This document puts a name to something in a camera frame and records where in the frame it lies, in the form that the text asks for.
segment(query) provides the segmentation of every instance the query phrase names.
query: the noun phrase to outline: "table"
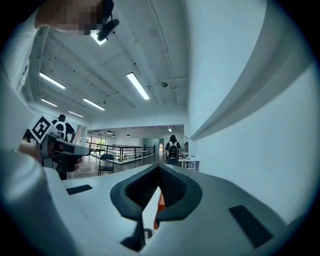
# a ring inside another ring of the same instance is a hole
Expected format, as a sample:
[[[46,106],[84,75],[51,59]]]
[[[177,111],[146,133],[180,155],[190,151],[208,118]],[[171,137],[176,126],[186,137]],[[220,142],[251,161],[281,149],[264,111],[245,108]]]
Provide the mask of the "table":
[[[138,156],[136,158],[136,161],[138,162],[138,159],[139,159],[139,153],[141,153],[141,162],[142,162],[142,159],[144,158],[144,153],[145,153],[145,156],[147,156],[147,150],[139,150],[137,153],[138,153]]]
[[[187,158],[179,158],[178,161],[182,163],[182,166],[181,166],[182,168],[184,168],[185,162],[194,162],[193,168],[187,168],[187,169],[193,169],[195,171],[196,170],[196,162],[199,162],[200,160],[194,156],[191,156],[191,157],[187,157]]]

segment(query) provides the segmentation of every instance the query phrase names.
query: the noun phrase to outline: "black railing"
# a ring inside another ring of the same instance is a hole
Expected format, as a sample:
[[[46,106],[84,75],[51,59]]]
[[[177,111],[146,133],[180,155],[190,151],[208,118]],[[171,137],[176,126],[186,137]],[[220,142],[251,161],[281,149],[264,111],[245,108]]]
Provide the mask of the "black railing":
[[[94,155],[101,156],[103,154],[110,154],[113,155],[115,160],[118,160],[121,163],[131,159],[151,156],[156,152],[156,145],[150,147],[142,147],[125,145],[104,145],[101,143],[91,142],[86,142],[85,145]]]

